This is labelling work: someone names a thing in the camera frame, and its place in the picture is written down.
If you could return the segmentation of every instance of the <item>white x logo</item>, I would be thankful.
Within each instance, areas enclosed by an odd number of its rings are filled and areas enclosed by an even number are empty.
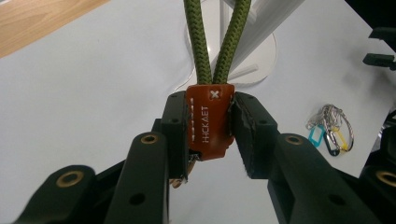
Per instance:
[[[212,93],[212,99],[219,99],[219,91],[210,91]]]

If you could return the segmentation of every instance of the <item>bunch of keys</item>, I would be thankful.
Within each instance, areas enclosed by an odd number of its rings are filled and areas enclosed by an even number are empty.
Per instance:
[[[349,131],[349,141],[341,133],[341,126],[346,124]],[[332,156],[338,156],[340,151],[348,152],[353,147],[354,134],[352,127],[347,120],[343,110],[335,105],[325,105],[319,112],[314,115],[305,125],[310,130],[308,140],[315,146],[319,147],[322,139]]]

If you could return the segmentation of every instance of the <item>blue key tag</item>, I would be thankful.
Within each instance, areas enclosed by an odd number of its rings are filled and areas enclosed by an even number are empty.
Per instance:
[[[311,129],[308,140],[314,145],[314,147],[319,147],[323,139],[324,128],[322,125],[317,125]]]

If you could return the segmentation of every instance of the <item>wooden surface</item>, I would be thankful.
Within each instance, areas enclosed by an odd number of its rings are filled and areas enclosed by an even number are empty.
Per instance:
[[[0,58],[108,0],[10,0],[0,5]]]

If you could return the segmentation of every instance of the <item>green rope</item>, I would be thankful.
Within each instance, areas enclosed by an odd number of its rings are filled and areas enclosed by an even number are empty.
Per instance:
[[[250,4],[251,0],[235,0],[233,16],[231,17],[230,25],[224,36],[219,57],[216,62],[213,84],[227,83],[233,56],[235,55],[236,47],[238,46],[239,39],[241,38],[248,18]]]
[[[189,26],[192,53],[194,55],[197,82],[200,85],[212,83],[209,54],[207,53],[201,0],[184,0],[187,24]]]

